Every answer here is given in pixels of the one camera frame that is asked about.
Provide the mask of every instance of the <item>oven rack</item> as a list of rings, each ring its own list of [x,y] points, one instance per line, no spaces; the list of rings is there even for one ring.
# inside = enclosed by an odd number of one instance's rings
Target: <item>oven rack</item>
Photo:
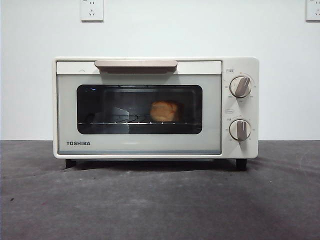
[[[112,115],[118,117],[108,122],[78,122],[78,125],[198,125],[201,123],[188,121],[153,121],[150,115]]]

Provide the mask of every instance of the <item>timer dial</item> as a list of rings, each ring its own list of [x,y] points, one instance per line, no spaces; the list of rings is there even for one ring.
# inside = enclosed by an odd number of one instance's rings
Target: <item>timer dial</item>
[[[231,123],[229,132],[234,139],[244,141],[250,136],[251,126],[247,121],[238,119]]]

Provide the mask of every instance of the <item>wire rack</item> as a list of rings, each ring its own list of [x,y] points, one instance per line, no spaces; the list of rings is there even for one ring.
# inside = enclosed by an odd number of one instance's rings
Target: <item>wire rack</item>
[[[112,121],[100,121],[100,122],[78,122],[79,125],[127,125],[127,124],[177,124],[177,125],[186,125],[186,124],[196,124],[193,122],[187,121],[153,121],[150,115],[113,115]]]

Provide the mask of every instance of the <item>temperature dial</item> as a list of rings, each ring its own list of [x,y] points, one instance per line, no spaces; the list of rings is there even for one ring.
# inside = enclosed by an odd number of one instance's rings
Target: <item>temperature dial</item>
[[[231,81],[230,91],[237,98],[244,98],[251,92],[250,77],[238,76]]]

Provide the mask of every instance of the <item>toshiba logo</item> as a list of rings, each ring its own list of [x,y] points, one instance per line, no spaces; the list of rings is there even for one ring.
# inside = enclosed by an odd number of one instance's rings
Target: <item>toshiba logo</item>
[[[85,145],[90,145],[89,141],[67,141],[66,144],[69,146],[85,146]]]

